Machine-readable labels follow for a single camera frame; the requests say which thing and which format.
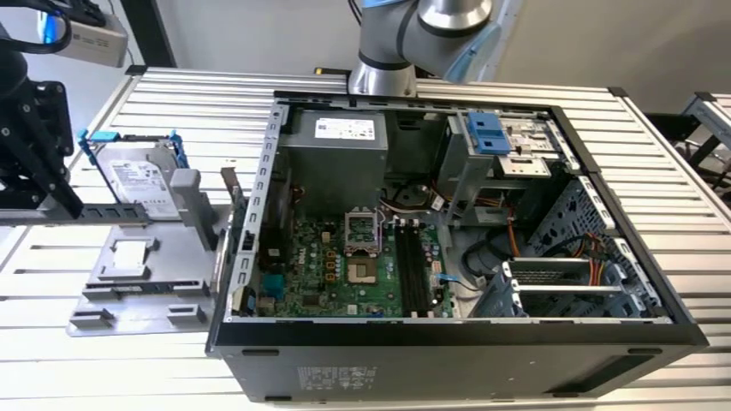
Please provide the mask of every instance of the blue drive bracket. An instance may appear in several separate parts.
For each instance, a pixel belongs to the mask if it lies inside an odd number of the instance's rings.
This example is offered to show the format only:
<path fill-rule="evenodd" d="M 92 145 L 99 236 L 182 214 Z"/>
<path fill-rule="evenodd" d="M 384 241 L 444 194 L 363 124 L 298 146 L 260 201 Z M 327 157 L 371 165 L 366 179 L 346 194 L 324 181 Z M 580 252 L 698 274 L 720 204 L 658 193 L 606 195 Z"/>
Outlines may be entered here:
<path fill-rule="evenodd" d="M 510 154 L 511 141 L 503 131 L 500 119 L 494 113 L 467 113 L 467 131 L 472 136 L 479 154 Z"/>
<path fill-rule="evenodd" d="M 123 202 L 119 200 L 119 197 L 116 196 L 115 190 L 112 189 L 112 183 L 110 182 L 107 175 L 104 174 L 104 170 L 99 166 L 99 162 L 96 161 L 96 155 L 94 154 L 94 150 L 90 147 L 90 141 L 91 142 L 115 141 L 116 139 L 119 139 L 119 133 L 111 132 L 111 131 L 98 131 L 91 135 L 91 138 L 87 140 L 88 133 L 90 131 L 86 129 L 82 130 L 82 133 L 79 133 L 79 137 L 76 139 L 79 143 L 79 147 L 82 148 L 82 151 L 90 158 L 91 165 L 96 167 L 96 170 L 99 171 L 99 174 L 102 175 L 102 179 L 104 180 L 104 184 L 107 184 L 110 193 L 112 193 L 112 196 L 115 197 L 116 204 L 122 204 Z"/>

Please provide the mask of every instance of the slotted aluminum surface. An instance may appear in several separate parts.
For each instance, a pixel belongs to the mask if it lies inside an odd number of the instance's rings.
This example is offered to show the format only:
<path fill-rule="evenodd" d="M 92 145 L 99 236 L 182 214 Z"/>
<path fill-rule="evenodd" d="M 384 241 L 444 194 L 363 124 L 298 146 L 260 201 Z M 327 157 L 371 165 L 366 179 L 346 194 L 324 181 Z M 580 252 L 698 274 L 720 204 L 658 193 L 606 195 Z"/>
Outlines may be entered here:
<path fill-rule="evenodd" d="M 731 148 L 731 94 L 696 93 L 683 114 L 695 116 L 726 147 Z"/>
<path fill-rule="evenodd" d="M 227 201 L 219 167 L 235 166 L 251 181 L 267 122 L 272 90 L 343 92 L 342 77 L 216 74 L 150 69 L 119 87 L 90 129 L 127 134 L 179 130 L 191 166 L 204 174 L 202 186 L 212 202 Z M 426 98 L 560 105 L 600 161 L 655 257 L 702 324 L 711 347 L 598 400 L 556 402 L 348 403 L 299 405 L 304 409 L 536 409 L 614 411 L 731 409 L 731 265 L 695 271 L 703 256 L 727 259 L 728 218 L 696 190 L 652 130 L 627 102 L 604 89 L 484 84 L 450 86 L 422 81 Z M 620 154 L 623 145 L 646 146 Z M 104 201 L 107 190 L 84 158 L 76 161 L 72 183 L 84 201 Z M 650 183 L 686 186 L 647 191 Z M 646 221 L 644 216 L 706 217 L 703 224 Z M 76 306 L 107 227 L 16 229 L 0 247 L 0 409 L 268 409 L 248 404 L 223 361 L 203 353 L 204 333 L 130 337 L 70 338 L 64 327 Z"/>

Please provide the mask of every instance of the wire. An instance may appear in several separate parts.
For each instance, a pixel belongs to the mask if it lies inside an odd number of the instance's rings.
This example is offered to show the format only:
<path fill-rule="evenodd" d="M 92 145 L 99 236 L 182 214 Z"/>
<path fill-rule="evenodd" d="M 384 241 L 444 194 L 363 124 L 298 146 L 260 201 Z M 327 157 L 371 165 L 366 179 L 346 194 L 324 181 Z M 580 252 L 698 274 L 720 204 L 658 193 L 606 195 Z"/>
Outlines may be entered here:
<path fill-rule="evenodd" d="M 392 201 L 387 200 L 387 199 L 380 199 L 380 204 L 383 204 L 386 206 L 386 208 L 388 208 L 388 210 L 394 211 L 394 212 L 398 212 L 400 214 L 416 214 L 418 212 L 423 212 L 423 211 L 428 211 L 431 210 L 430 208 L 424 208 L 424 207 L 411 207 L 411 206 L 407 206 L 407 205 L 394 205 L 394 204 L 390 204 L 392 203 Z"/>
<path fill-rule="evenodd" d="M 592 243 L 592 251 L 596 250 L 596 244 Z M 596 285 L 596 268 L 594 264 L 594 259 L 590 258 L 590 285 Z"/>
<path fill-rule="evenodd" d="M 560 250 L 571 243 L 579 241 L 579 240 L 583 240 L 584 236 L 583 235 L 576 235 L 574 237 L 570 237 L 567 238 L 564 241 L 562 242 L 558 242 L 551 248 L 548 248 L 546 250 L 546 252 L 543 253 L 542 257 L 552 257 L 554 255 L 556 255 Z"/>
<path fill-rule="evenodd" d="M 110 3 L 110 9 L 112 10 L 112 16 L 119 19 L 119 16 L 116 15 L 115 11 L 115 5 L 112 4 L 112 0 L 107 0 Z M 132 62 L 132 66 L 136 65 L 135 63 L 135 56 L 132 55 L 132 52 L 130 51 L 130 46 L 127 46 L 127 55 L 130 56 L 130 61 Z"/>
<path fill-rule="evenodd" d="M 355 21 L 358 21 L 358 25 L 360 25 L 362 24 L 363 12 L 358 8 L 358 4 L 355 4 L 355 0 L 347 0 L 347 5 L 351 7 L 351 13 L 354 13 Z"/>
<path fill-rule="evenodd" d="M 442 281 L 446 281 L 448 283 L 454 283 L 454 284 L 459 284 L 463 286 L 464 289 L 467 289 L 468 291 L 472 291 L 475 293 L 479 293 L 480 290 L 479 289 L 474 289 L 472 287 L 470 287 L 467 284 L 464 284 L 462 281 L 459 280 L 442 280 Z"/>
<path fill-rule="evenodd" d="M 586 245 L 586 241 L 582 241 L 582 245 L 576 249 L 576 252 L 571 254 L 571 257 L 576 258 L 582 255 L 582 253 L 584 252 L 584 245 Z"/>
<path fill-rule="evenodd" d="M 470 291 L 474 291 L 475 293 L 480 292 L 480 289 L 476 289 L 476 288 L 471 287 L 470 285 L 464 284 L 462 282 L 462 280 L 459 279 L 459 277 L 448 276 L 447 274 L 443 274 L 443 273 L 439 273 L 435 276 L 439 279 L 440 283 L 458 283 L 459 285 L 462 285 Z"/>
<path fill-rule="evenodd" d="M 606 262 L 602 261 L 602 266 L 599 267 L 599 274 L 596 275 L 596 285 L 602 285 L 602 274 L 604 273 Z"/>
<path fill-rule="evenodd" d="M 0 7 L 27 7 L 43 11 L 48 14 L 50 18 L 51 16 L 59 17 L 64 22 L 64 34 L 52 43 L 29 43 L 28 41 L 0 37 L 0 49 L 29 54 L 55 54 L 68 47 L 71 44 L 71 20 L 64 9 L 52 0 L 0 2 Z"/>
<path fill-rule="evenodd" d="M 496 237 L 500 234 L 503 234 L 503 230 L 500 229 L 488 230 L 486 233 L 484 239 L 476 241 L 462 253 L 462 256 L 459 258 L 459 264 L 462 266 L 463 272 L 472 275 L 474 277 L 486 277 L 490 280 L 492 276 L 495 275 L 488 265 L 484 264 L 484 262 L 482 261 L 480 254 L 479 254 L 480 248 L 487 247 L 492 255 L 495 255 L 495 257 L 498 257 L 500 260 L 506 260 L 512 257 L 511 254 L 500 250 L 495 246 L 495 244 L 492 244 L 492 241 L 496 239 Z M 478 271 L 470 266 L 470 255 L 472 253 L 478 253 L 478 259 L 480 260 L 480 264 L 484 266 L 486 269 L 490 270 L 490 272 L 486 273 L 483 271 Z"/>
<path fill-rule="evenodd" d="M 511 240 L 511 250 L 512 250 L 512 256 L 520 257 L 520 250 L 518 249 L 518 242 L 515 241 L 515 231 L 512 230 L 512 214 L 515 213 L 514 209 L 507 213 L 507 235 Z"/>

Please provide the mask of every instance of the white sticker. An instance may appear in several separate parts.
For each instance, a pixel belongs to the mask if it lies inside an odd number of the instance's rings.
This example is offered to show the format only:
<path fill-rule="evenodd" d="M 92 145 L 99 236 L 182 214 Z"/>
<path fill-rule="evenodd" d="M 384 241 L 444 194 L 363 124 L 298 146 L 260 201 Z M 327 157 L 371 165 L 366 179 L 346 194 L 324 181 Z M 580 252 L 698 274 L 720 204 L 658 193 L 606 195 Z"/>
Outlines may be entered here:
<path fill-rule="evenodd" d="M 148 216 L 179 218 L 179 210 L 160 168 L 147 161 L 112 160 L 115 192 L 122 201 L 140 203 Z"/>
<path fill-rule="evenodd" d="M 436 195 L 436 198 L 434 199 L 432 201 L 432 208 L 439 211 L 442 209 L 442 207 L 444 206 L 444 199 L 442 198 L 442 196 L 438 194 Z"/>
<path fill-rule="evenodd" d="M 350 118 L 319 118 L 315 124 L 316 139 L 375 140 L 376 123 Z"/>

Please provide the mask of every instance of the orange cable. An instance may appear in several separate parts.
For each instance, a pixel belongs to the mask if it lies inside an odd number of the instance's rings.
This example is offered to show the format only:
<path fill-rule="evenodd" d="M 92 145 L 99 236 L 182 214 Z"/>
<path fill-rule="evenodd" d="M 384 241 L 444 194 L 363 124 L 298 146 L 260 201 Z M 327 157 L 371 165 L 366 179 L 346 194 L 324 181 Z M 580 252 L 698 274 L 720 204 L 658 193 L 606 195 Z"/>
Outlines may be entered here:
<path fill-rule="evenodd" d="M 520 250 L 518 249 L 518 242 L 515 241 L 515 232 L 512 231 L 512 208 L 507 213 L 507 235 L 511 240 L 511 251 L 514 257 L 520 257 Z"/>

